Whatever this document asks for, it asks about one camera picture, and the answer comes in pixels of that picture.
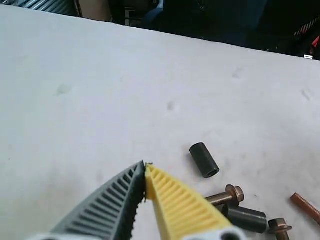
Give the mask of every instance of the red wire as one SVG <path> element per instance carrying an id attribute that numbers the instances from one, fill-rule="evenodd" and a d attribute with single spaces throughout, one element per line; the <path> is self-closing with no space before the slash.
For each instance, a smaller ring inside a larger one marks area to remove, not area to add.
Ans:
<path id="1" fill-rule="evenodd" d="M 312 45 L 316 48 L 320 40 L 320 36 L 318 36 L 312 43 Z"/>

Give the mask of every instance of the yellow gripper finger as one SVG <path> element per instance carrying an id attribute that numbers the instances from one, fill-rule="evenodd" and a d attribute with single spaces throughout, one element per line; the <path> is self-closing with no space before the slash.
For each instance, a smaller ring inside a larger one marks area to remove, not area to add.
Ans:
<path id="1" fill-rule="evenodd" d="M 146 165 L 146 198 L 153 201 L 161 239 L 230 228 L 231 223 L 200 194 L 166 172 Z"/>

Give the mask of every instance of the copper bolt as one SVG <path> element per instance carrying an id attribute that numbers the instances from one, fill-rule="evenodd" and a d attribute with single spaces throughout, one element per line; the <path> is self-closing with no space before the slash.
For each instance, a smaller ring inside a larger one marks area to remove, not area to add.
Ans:
<path id="1" fill-rule="evenodd" d="M 292 226 L 288 226 L 285 219 L 276 218 L 268 223 L 270 227 L 268 234 L 275 234 L 277 240 L 290 240 L 287 231 L 291 230 Z"/>
<path id="2" fill-rule="evenodd" d="M 291 202 L 304 211 L 309 217 L 313 218 L 320 225 L 320 211 L 312 206 L 307 200 L 305 200 L 298 193 L 293 194 L 290 197 Z"/>
<path id="3" fill-rule="evenodd" d="M 241 187 L 228 184 L 225 187 L 225 192 L 206 197 L 205 199 L 213 206 L 219 206 L 226 203 L 229 203 L 232 206 L 239 206 L 239 203 L 245 199 L 245 195 Z"/>

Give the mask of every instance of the black cylindrical spacer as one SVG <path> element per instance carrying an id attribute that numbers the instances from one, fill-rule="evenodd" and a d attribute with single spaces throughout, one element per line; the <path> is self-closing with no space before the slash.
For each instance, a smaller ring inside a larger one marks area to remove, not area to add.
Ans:
<path id="1" fill-rule="evenodd" d="M 241 229 L 259 234 L 264 233 L 267 229 L 267 216 L 264 212 L 225 204 L 222 214 L 233 225 Z"/>
<path id="2" fill-rule="evenodd" d="M 216 175 L 220 171 L 220 168 L 203 142 L 190 147 L 190 153 L 205 179 Z"/>

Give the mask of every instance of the white table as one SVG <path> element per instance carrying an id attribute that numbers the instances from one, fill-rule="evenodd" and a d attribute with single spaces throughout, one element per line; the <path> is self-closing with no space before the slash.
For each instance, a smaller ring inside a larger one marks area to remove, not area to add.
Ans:
<path id="1" fill-rule="evenodd" d="M 288 201 L 320 208 L 319 61 L 8 6 L 0 16 L 1 239 L 48 232 L 140 160 L 203 196 L 239 185 L 241 205 L 285 218 L 291 240 L 319 239 Z M 218 175 L 201 177 L 197 142 Z M 134 226 L 134 240 L 160 239 L 152 204 Z"/>

